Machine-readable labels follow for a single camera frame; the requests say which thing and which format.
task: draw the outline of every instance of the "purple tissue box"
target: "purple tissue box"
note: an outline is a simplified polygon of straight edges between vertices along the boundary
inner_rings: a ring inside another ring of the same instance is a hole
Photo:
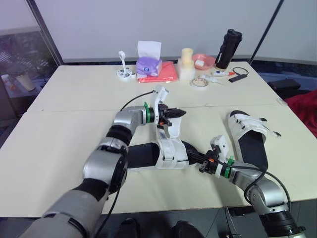
[[[162,70],[162,60],[151,57],[140,57],[137,60],[137,78],[145,76],[157,77]]]

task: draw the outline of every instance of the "black bottle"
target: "black bottle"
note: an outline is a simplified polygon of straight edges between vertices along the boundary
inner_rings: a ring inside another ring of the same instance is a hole
[[[228,67],[240,41],[242,41],[242,33],[229,29],[223,38],[220,52],[216,58],[216,67],[220,69]]]

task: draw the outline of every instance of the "black slipper sole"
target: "black slipper sole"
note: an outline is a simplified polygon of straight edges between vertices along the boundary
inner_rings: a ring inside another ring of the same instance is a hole
[[[194,146],[182,141],[186,151],[197,152]],[[159,146],[155,143],[147,143],[142,145],[134,145],[129,147],[127,155],[128,169],[154,167],[159,159]]]
[[[244,114],[243,111],[232,111],[230,117],[235,114]],[[262,134],[253,130],[245,133],[239,140],[243,162],[255,165],[257,167],[268,168],[267,157],[264,148]]]

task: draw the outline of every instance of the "pink bowl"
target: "pink bowl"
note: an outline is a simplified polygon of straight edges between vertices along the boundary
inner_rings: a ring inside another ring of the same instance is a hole
[[[213,66],[214,62],[216,61],[216,59],[214,57],[207,56],[205,54],[194,54],[192,59],[193,59],[194,63],[196,60],[202,60],[205,63],[204,66],[195,65],[195,68],[200,69],[200,70],[207,70],[207,69],[211,68]]]

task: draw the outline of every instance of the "green ring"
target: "green ring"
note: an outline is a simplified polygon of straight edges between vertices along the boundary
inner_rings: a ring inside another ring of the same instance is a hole
[[[227,165],[233,165],[234,163],[234,160],[230,157],[229,160],[228,160],[228,163]],[[226,171],[224,172],[224,177],[227,179],[229,178],[229,172],[230,172],[230,167],[226,167]]]
[[[147,112],[147,123],[150,123],[151,114],[150,114],[150,109],[148,107],[148,104],[146,102],[144,102],[144,108],[145,108],[145,111]]]

